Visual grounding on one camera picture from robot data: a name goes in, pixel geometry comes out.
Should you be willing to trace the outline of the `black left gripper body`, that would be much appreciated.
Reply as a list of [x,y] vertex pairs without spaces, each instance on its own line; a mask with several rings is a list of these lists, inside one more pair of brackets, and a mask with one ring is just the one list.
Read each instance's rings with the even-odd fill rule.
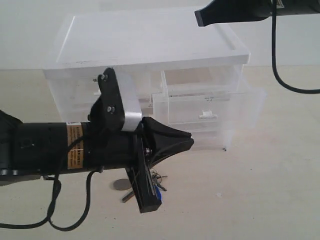
[[132,161],[128,164],[127,168],[136,167],[142,169],[143,166],[146,166],[150,169],[147,163],[147,157],[150,155],[151,150],[145,148],[142,120],[134,129],[125,129],[123,132],[129,135],[132,141],[132,150],[130,151]]

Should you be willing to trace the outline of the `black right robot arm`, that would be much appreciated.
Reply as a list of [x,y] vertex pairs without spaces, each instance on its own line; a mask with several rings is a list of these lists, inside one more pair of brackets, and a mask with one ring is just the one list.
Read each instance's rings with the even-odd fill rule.
[[194,12],[198,26],[258,22],[272,16],[312,15],[320,12],[318,0],[213,0]]

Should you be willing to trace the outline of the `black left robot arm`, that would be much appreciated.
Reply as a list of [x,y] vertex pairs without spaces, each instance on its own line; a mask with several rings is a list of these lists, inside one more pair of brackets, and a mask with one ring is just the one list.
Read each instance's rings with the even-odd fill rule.
[[98,129],[92,122],[24,123],[0,114],[0,179],[26,181],[56,172],[125,169],[141,213],[156,211],[162,201],[150,169],[188,151],[189,132],[144,117],[135,131]]

